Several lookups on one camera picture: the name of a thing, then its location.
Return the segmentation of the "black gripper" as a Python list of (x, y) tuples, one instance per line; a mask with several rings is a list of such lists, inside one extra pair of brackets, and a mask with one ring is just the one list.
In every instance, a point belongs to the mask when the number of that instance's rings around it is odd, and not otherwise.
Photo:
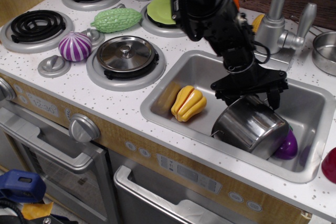
[(269, 106), (279, 108), (280, 94), (288, 89), (285, 71), (262, 67), (254, 52), (246, 49), (229, 50), (222, 57), (228, 75), (211, 84), (216, 99), (230, 106), (244, 95), (265, 93)]

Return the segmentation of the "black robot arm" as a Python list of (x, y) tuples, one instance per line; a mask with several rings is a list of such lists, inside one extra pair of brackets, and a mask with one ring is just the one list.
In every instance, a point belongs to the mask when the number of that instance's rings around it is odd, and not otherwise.
[(171, 0), (172, 19), (191, 41), (205, 38), (217, 56), (223, 58), (228, 75), (211, 84), (217, 99), (231, 105), (244, 95), (265, 93), (276, 110), (280, 94), (288, 88), (287, 74), (263, 68), (254, 51), (269, 47), (254, 40), (252, 26), (233, 0)]

